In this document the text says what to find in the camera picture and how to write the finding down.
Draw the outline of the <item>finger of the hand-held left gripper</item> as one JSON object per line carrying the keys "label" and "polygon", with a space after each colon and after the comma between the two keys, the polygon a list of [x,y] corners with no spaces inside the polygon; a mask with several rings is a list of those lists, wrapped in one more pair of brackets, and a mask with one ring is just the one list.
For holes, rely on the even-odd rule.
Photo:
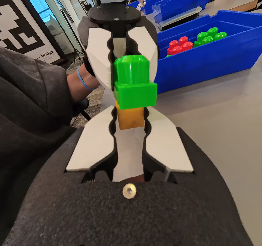
{"label": "finger of the hand-held left gripper", "polygon": [[143,55],[149,61],[149,81],[154,82],[158,66],[158,47],[146,27],[134,27],[126,34],[126,49],[132,55]]}
{"label": "finger of the hand-held left gripper", "polygon": [[95,77],[107,90],[114,91],[112,33],[103,28],[91,27],[88,31],[86,55]]}

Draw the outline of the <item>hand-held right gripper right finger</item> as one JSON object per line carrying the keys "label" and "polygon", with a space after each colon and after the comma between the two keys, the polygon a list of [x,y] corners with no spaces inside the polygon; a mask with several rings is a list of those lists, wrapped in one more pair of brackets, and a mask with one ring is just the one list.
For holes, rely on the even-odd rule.
{"label": "hand-held right gripper right finger", "polygon": [[144,120],[142,164],[145,180],[151,180],[156,172],[163,174],[163,181],[168,181],[174,172],[193,173],[175,124],[153,107],[145,107]]}

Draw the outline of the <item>wooden side table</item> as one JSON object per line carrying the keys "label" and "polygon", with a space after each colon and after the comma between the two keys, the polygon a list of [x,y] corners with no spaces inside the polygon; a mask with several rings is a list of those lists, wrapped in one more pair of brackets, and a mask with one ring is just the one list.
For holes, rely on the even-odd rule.
{"label": "wooden side table", "polygon": [[258,0],[214,0],[206,4],[198,18],[209,15],[214,16],[219,10],[248,12],[256,8]]}

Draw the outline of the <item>black blue office chair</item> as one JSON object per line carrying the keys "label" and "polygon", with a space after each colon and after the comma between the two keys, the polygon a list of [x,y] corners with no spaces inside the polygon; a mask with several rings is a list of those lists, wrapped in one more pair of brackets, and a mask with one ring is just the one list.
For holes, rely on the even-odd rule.
{"label": "black blue office chair", "polygon": [[81,102],[73,104],[73,117],[77,117],[79,114],[82,114],[83,117],[90,121],[91,117],[85,112],[85,110],[89,107],[89,100],[85,98]]}

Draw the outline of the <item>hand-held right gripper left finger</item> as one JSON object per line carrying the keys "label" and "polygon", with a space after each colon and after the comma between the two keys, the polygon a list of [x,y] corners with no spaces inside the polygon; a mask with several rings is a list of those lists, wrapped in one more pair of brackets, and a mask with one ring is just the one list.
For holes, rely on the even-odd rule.
{"label": "hand-held right gripper left finger", "polygon": [[113,181],[118,163],[116,119],[117,109],[110,106],[84,126],[66,166],[67,172],[85,172],[87,180],[94,180],[97,172],[104,171]]}

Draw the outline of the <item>black white marker board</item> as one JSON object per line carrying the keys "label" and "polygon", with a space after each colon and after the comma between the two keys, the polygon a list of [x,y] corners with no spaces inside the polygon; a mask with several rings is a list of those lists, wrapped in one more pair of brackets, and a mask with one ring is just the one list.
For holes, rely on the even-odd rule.
{"label": "black white marker board", "polygon": [[67,57],[30,0],[0,0],[1,46],[50,64]]}

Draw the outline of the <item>blue wristband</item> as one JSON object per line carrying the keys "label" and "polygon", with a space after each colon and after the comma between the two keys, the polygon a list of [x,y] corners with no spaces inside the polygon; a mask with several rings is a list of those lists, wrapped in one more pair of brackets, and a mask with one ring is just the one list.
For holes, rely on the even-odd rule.
{"label": "blue wristband", "polygon": [[91,91],[94,91],[96,88],[90,88],[90,87],[88,87],[88,86],[85,84],[85,82],[83,81],[83,79],[82,79],[82,77],[81,77],[81,75],[80,75],[80,72],[79,72],[79,68],[80,68],[80,67],[77,68],[77,75],[78,75],[78,78],[79,78],[81,84],[82,84],[86,89],[91,90]]}

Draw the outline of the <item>grey desk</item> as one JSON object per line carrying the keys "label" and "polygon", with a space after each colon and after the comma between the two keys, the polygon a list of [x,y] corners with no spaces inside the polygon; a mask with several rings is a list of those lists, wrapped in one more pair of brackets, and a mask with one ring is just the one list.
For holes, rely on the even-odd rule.
{"label": "grey desk", "polygon": [[251,69],[159,94],[156,109],[205,152],[261,245],[261,56]]}

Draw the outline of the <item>yellow toy block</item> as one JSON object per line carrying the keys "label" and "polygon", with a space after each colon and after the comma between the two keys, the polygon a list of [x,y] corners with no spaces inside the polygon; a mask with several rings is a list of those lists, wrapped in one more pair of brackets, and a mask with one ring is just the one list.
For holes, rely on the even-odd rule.
{"label": "yellow toy block", "polygon": [[145,126],[143,107],[121,110],[117,101],[115,102],[120,130],[127,130]]}

